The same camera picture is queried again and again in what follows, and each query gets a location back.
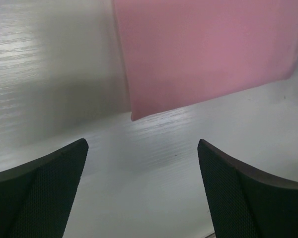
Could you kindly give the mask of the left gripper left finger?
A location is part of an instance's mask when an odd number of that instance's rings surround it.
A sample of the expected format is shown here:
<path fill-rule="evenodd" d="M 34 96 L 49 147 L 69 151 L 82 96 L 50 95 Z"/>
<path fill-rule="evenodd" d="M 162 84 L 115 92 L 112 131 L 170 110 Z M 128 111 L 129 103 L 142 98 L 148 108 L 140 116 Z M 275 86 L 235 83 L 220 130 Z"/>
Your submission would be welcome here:
<path fill-rule="evenodd" d="M 61 238 L 85 165 L 81 138 L 0 172 L 0 238 Z"/>

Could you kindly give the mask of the pink t shirt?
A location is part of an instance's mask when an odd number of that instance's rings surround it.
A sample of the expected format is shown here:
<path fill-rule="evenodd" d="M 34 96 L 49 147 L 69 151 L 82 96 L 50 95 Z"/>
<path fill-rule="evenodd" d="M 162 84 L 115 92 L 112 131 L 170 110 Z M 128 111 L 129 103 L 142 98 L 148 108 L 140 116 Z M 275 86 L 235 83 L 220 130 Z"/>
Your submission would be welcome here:
<path fill-rule="evenodd" d="M 288 79 L 298 0 L 116 0 L 131 119 Z"/>

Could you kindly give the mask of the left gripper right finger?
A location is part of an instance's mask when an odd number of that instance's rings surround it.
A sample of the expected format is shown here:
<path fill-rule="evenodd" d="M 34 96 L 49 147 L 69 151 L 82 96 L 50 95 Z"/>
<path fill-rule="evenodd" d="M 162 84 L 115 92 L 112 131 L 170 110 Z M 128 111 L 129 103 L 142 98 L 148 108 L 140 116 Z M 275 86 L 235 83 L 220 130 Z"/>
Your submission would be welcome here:
<path fill-rule="evenodd" d="M 218 238 L 298 238 L 298 182 L 239 161 L 201 139 L 198 159 Z"/>

